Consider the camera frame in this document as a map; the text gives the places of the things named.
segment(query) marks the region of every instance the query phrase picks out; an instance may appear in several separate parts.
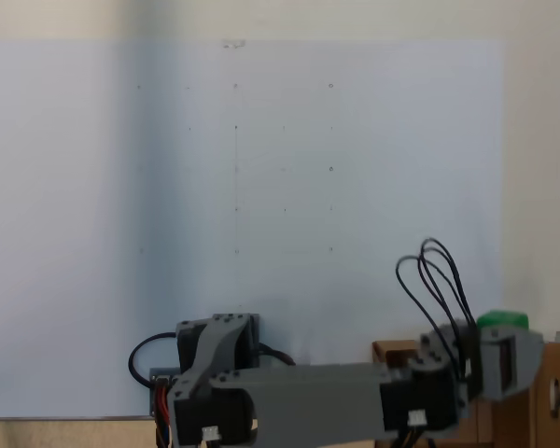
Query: green component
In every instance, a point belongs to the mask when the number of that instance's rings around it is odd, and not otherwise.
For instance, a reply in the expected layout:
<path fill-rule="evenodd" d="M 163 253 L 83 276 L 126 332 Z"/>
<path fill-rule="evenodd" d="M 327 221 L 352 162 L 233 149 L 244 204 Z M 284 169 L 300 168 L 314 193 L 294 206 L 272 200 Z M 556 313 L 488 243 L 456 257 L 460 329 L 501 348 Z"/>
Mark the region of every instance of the green component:
<path fill-rule="evenodd" d="M 477 327 L 480 329 L 495 325 L 508 325 L 520 329 L 529 329 L 529 317 L 525 313 L 494 310 L 477 319 Z"/>

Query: red wire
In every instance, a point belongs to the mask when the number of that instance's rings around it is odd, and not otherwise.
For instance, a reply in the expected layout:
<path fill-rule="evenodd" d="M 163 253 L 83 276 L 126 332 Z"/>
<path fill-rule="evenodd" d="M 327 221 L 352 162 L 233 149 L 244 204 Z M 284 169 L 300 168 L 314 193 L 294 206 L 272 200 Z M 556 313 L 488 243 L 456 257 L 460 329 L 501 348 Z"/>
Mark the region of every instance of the red wire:
<path fill-rule="evenodd" d="M 163 387 L 161 389 L 161 410 L 164 415 L 164 420 L 166 421 L 167 425 L 170 425 L 170 414 L 168 414 L 168 404 L 166 403 L 166 388 Z"/>

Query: wooden block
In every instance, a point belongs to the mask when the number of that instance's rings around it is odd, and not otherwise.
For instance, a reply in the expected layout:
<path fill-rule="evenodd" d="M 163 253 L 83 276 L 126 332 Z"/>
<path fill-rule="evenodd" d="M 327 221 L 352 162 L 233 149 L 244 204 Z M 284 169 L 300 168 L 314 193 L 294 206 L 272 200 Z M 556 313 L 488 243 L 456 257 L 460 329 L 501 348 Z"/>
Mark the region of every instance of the wooden block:
<path fill-rule="evenodd" d="M 560 343 L 546 343 L 541 368 L 526 392 L 494 403 L 495 448 L 560 448 L 560 408 L 551 410 L 551 390 L 560 392 Z"/>
<path fill-rule="evenodd" d="M 494 422 L 492 419 L 492 403 L 484 399 L 477 400 L 477 442 L 491 443 L 494 441 Z"/>
<path fill-rule="evenodd" d="M 494 448 L 535 448 L 535 388 L 494 403 Z"/>
<path fill-rule="evenodd" d="M 407 359 L 417 352 L 417 341 L 376 341 L 371 345 L 373 362 L 385 362 L 388 367 L 407 365 Z"/>
<path fill-rule="evenodd" d="M 552 412 L 554 385 L 560 394 L 560 343 L 548 343 L 543 353 L 536 388 L 536 439 L 538 448 L 560 448 L 560 407 Z"/>

